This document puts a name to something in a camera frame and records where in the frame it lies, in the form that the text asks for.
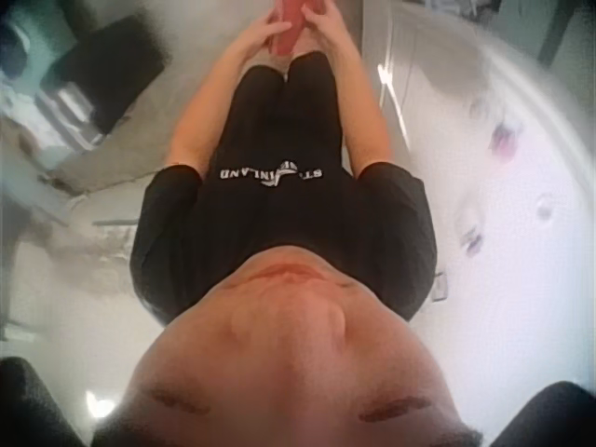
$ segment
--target hand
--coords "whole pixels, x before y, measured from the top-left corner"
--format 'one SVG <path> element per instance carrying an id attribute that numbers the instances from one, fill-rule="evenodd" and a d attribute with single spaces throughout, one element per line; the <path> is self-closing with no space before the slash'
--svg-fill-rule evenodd
<path id="1" fill-rule="evenodd" d="M 276 13 L 272 10 L 243 31 L 230 48 L 237 50 L 243 61 L 248 61 L 267 45 L 271 37 L 291 28 L 290 22 L 275 19 Z"/>
<path id="2" fill-rule="evenodd" d="M 355 47 L 349 31 L 345 27 L 344 18 L 333 0 L 324 0 L 325 13 L 317 14 L 308 6 L 303 6 L 306 22 L 314 28 L 321 45 L 327 49 L 329 56 L 338 51 Z"/>

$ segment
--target leg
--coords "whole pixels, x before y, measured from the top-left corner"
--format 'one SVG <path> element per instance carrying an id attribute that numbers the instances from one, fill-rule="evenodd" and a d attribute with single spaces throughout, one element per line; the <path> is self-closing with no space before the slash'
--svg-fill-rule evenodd
<path id="1" fill-rule="evenodd" d="M 342 126 L 335 77 L 327 57 L 319 51 L 295 59 L 288 72 L 279 114 L 323 145 L 342 162 Z"/>
<path id="2" fill-rule="evenodd" d="M 254 66 L 246 72 L 234 94 L 211 168 L 227 160 L 237 160 L 246 154 L 246 148 L 253 147 L 252 143 L 275 111 L 284 84 L 283 75 L 268 66 Z"/>

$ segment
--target white logo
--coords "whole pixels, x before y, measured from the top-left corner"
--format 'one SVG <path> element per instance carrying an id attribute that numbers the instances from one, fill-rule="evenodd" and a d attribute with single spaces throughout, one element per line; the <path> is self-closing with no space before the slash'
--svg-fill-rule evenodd
<path id="1" fill-rule="evenodd" d="M 323 171 L 321 169 L 300 172 L 295 163 L 291 161 L 284 161 L 277 170 L 259 170 L 253 168 L 222 169 L 220 171 L 220 179 L 232 180 L 246 178 L 249 176 L 249 174 L 253 175 L 256 180 L 260 180 L 261 184 L 269 186 L 270 188 L 279 186 L 279 181 L 285 175 L 298 175 L 302 180 L 305 181 L 320 179 L 323 177 Z"/>

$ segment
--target gray floor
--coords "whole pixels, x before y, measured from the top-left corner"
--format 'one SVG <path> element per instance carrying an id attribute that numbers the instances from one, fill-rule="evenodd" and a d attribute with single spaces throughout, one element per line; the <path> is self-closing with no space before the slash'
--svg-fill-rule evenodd
<path id="1" fill-rule="evenodd" d="M 67 160 L 57 176 L 74 190 L 93 192 L 160 168 L 184 105 L 225 46 L 272 0 L 85 0 L 100 26 L 146 8 L 171 56 L 166 71 L 142 94 L 131 119 L 100 148 Z M 338 0 L 354 39 L 362 33 L 362 0 Z"/>

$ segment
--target red phone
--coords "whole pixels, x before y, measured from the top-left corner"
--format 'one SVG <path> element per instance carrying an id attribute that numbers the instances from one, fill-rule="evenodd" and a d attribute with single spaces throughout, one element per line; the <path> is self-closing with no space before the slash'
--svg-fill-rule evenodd
<path id="1" fill-rule="evenodd" d="M 277 20 L 290 21 L 292 27 L 289 31 L 275 36 L 271 41 L 270 51 L 278 56 L 291 54 L 305 28 L 305 16 L 302 6 L 307 5 L 313 11 L 321 14 L 324 11 L 323 0 L 276 0 Z"/>

